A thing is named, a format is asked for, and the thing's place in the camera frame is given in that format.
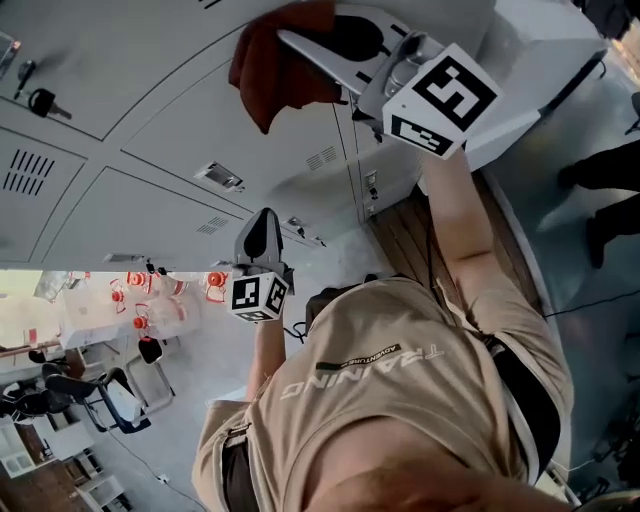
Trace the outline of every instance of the air vent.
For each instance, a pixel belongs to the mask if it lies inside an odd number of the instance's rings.
[[[17,149],[2,182],[2,190],[37,196],[56,161]]]
[[[26,194],[28,196],[37,196],[40,193],[44,180],[39,180],[33,176],[25,176],[22,173],[7,172],[2,185],[2,190],[17,192],[18,194]]]
[[[213,235],[221,227],[226,226],[229,221],[222,217],[214,217],[209,222],[198,228],[198,233],[204,233],[205,235]]]
[[[338,154],[336,153],[335,146],[328,147],[327,149],[323,149],[317,155],[313,155],[307,158],[307,166],[312,171],[320,169],[325,164],[332,162],[338,158]]]
[[[36,176],[46,178],[49,176],[55,163],[55,160],[49,160],[35,153],[17,149],[15,155],[13,155],[10,168],[14,171],[35,174]]]
[[[316,169],[320,169],[320,167],[324,165],[324,162],[320,155],[313,155],[311,158],[307,159],[307,165],[309,166],[309,169],[315,171]]]
[[[324,158],[325,162],[331,162],[338,158],[338,155],[336,154],[336,148],[334,146],[331,146],[330,148],[322,151],[322,158]]]
[[[213,7],[216,4],[219,4],[220,2],[222,2],[222,0],[213,0],[212,2],[209,1],[206,3],[206,5],[204,6],[205,9],[211,9],[211,7]]]

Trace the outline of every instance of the cable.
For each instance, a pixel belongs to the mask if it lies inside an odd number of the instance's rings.
[[[592,306],[597,306],[599,304],[604,304],[606,302],[615,302],[616,300],[624,299],[624,298],[627,298],[627,297],[633,297],[634,295],[638,295],[638,294],[640,294],[640,289],[639,290],[635,290],[635,291],[630,292],[630,293],[622,293],[620,295],[616,295],[616,296],[610,297],[608,299],[603,299],[603,300],[598,300],[596,302],[589,302],[587,304],[582,304],[581,306],[576,306],[575,308],[565,309],[563,311],[557,311],[555,313],[549,313],[548,315],[543,315],[543,317],[544,318],[551,318],[552,316],[566,315],[567,313],[574,313],[574,312],[579,311],[581,309],[590,308]]]
[[[93,409],[93,412],[95,412],[96,414],[96,418],[98,418],[100,420],[100,423],[102,424],[103,428],[107,428],[105,427],[102,418],[100,418],[100,415],[98,414],[98,411],[95,409],[95,407],[91,407],[91,409]],[[120,439],[118,439],[115,435],[113,435],[113,432],[111,432],[111,430],[107,430],[107,433],[113,438],[113,440],[118,443],[120,446],[122,446],[122,448],[124,448],[127,452],[129,452],[129,455],[131,455],[133,458],[139,460],[140,462],[142,462],[142,464],[145,465],[145,467],[149,470],[149,473],[151,473],[155,479],[162,483],[163,485],[166,485],[169,489],[171,489],[173,492],[179,494],[180,496],[188,499],[189,501],[192,501],[193,503],[195,503],[196,505],[198,505],[198,507],[200,507],[202,510],[204,510],[204,512],[207,512],[207,509],[198,501],[194,500],[191,496],[189,496],[188,494],[183,493],[182,491],[179,491],[178,489],[176,489],[175,487],[173,487],[171,484],[169,484],[169,482],[164,481],[164,479],[162,479],[159,475],[156,474],[156,472],[151,468],[151,466],[149,466],[149,464],[147,464],[147,462],[142,459],[141,457],[138,457],[135,453],[133,453],[133,451],[126,445],[124,444],[122,441],[120,441]]]
[[[557,463],[555,460],[551,459],[551,462],[553,462],[553,463],[554,463],[556,466],[558,466],[560,469],[565,470],[567,473],[571,473],[572,471],[576,471],[576,470],[578,470],[578,469],[580,469],[580,468],[585,467],[587,464],[591,464],[592,462],[595,462],[595,461],[596,461],[596,459],[591,459],[591,460],[588,460],[587,462],[583,462],[583,463],[582,463],[582,464],[580,464],[579,466],[576,466],[576,467],[571,468],[571,469],[567,469],[567,468],[565,468],[562,464],[559,464],[559,463]]]
[[[429,267],[429,288],[436,299],[438,306],[442,308],[440,297],[436,293],[435,283],[433,279],[433,247],[431,246],[431,230],[433,229],[433,217],[429,215],[429,223],[427,225],[427,266]]]
[[[299,325],[304,325],[305,326],[305,330],[304,332],[300,332],[298,330],[298,326]],[[293,329],[293,332],[290,331],[289,329],[287,329],[286,327],[284,328],[285,332],[289,335],[292,336],[294,338],[296,338],[298,341],[300,341],[300,343],[302,343],[304,345],[304,339],[307,337],[307,328],[306,328],[307,323],[306,322],[296,322],[295,324],[293,324],[293,326],[291,327],[291,329]]]

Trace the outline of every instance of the brown towel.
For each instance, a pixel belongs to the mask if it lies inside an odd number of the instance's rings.
[[[319,68],[287,47],[276,31],[331,32],[333,1],[288,4],[252,21],[240,36],[229,83],[240,89],[247,112],[268,133],[284,107],[302,108],[314,101],[335,103],[341,88]]]

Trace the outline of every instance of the key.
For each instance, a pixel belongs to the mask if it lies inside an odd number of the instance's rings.
[[[56,105],[55,97],[56,95],[47,89],[36,89],[29,96],[29,110],[39,117],[52,114],[71,119],[72,115],[69,112]]]

